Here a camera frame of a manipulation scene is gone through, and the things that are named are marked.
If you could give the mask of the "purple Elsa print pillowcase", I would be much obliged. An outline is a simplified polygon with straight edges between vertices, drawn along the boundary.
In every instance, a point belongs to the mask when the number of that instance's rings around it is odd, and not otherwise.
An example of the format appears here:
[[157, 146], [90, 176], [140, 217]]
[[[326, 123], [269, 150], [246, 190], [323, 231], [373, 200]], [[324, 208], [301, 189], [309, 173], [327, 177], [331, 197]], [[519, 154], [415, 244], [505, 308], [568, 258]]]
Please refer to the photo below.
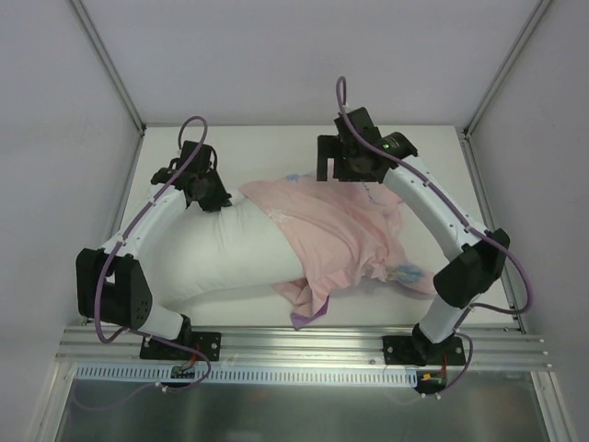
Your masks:
[[293, 304], [295, 328], [324, 316], [331, 292], [362, 278], [434, 297], [433, 274], [409, 261], [399, 239], [403, 201], [385, 185], [294, 174], [239, 190], [280, 229], [302, 265], [300, 276], [284, 276], [274, 287]]

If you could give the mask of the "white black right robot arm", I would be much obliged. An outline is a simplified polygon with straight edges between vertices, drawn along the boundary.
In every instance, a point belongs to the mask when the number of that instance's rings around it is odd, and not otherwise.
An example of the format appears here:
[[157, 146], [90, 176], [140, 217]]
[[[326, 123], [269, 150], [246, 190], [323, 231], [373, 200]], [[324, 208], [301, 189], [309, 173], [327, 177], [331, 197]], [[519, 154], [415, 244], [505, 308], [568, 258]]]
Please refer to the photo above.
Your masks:
[[416, 146], [400, 132], [382, 135], [366, 108], [344, 110], [334, 123], [337, 134], [318, 137], [317, 179], [384, 185], [422, 221], [447, 259], [433, 278], [431, 306], [394, 353], [402, 364], [432, 364], [475, 301], [501, 277], [510, 238], [502, 229], [472, 223], [436, 183]]

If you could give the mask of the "white pillow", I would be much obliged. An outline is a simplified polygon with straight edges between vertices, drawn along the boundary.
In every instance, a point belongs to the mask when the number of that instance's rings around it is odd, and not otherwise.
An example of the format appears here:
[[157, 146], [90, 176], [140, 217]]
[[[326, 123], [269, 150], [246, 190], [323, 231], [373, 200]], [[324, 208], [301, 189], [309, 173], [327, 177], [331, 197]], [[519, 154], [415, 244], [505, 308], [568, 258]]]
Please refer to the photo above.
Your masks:
[[214, 213], [191, 206], [140, 258], [154, 300], [174, 308], [212, 292], [304, 277], [304, 267], [275, 222], [239, 191]]

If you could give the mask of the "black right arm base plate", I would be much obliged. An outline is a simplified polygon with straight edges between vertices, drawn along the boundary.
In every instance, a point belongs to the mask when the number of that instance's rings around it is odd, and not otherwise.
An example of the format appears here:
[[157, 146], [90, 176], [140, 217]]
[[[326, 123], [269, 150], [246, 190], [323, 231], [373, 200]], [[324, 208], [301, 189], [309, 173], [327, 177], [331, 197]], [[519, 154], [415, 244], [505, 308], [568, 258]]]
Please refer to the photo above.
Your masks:
[[386, 365], [403, 366], [464, 366], [466, 352], [462, 340], [453, 335], [441, 343], [422, 343], [409, 335], [382, 337]]

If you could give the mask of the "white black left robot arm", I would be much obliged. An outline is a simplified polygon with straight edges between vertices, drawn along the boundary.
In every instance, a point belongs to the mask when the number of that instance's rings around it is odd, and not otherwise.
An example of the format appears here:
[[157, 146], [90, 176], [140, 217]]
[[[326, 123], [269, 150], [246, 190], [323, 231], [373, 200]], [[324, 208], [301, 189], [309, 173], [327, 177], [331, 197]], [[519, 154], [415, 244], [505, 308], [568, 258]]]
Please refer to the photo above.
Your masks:
[[185, 141], [179, 156], [151, 178], [139, 213], [99, 249], [78, 253], [79, 313], [96, 324], [107, 322], [156, 337], [170, 358], [187, 356], [192, 348], [191, 321], [156, 303], [141, 258], [192, 204], [213, 213], [230, 206], [230, 199], [217, 172], [214, 148]]

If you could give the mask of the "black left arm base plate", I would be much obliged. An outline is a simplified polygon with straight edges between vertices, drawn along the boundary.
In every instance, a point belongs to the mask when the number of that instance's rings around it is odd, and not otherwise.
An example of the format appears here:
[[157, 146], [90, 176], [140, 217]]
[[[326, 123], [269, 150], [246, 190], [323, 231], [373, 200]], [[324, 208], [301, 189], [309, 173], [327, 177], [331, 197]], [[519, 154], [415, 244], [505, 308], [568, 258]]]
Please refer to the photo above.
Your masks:
[[[222, 334], [216, 331], [191, 331], [183, 338], [178, 338], [174, 343], [183, 347], [199, 351], [211, 362], [219, 360], [221, 350]], [[201, 358], [194, 353], [181, 350], [176, 346], [170, 346], [160, 341], [143, 339], [139, 357], [142, 360], [150, 361], [189, 361], [193, 357]]]

